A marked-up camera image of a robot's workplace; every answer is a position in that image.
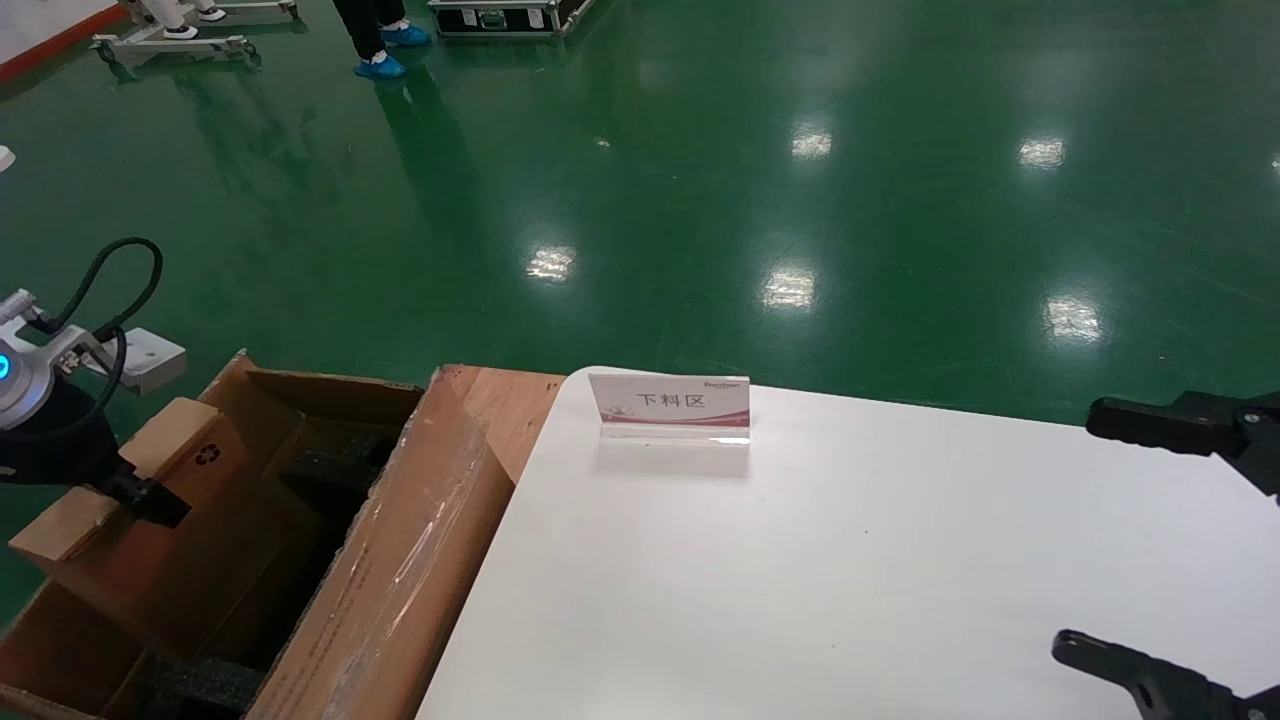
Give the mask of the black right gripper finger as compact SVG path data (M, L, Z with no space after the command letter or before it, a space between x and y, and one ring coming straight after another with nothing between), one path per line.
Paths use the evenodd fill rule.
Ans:
M1143 719L1277 719L1279 687L1251 696L1189 667L1071 629L1060 630L1052 657L1128 692Z
M1234 398L1187 391L1160 406L1103 397L1085 430L1172 454L1220 456L1263 496L1279 496L1279 393Z

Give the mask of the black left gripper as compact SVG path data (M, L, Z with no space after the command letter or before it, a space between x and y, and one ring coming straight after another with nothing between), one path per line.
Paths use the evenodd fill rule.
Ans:
M55 384L29 419L1 438L1 482L12 486L87 486L152 524L177 528L191 506L164 484L140 477L119 455L105 414L110 393L92 397Z

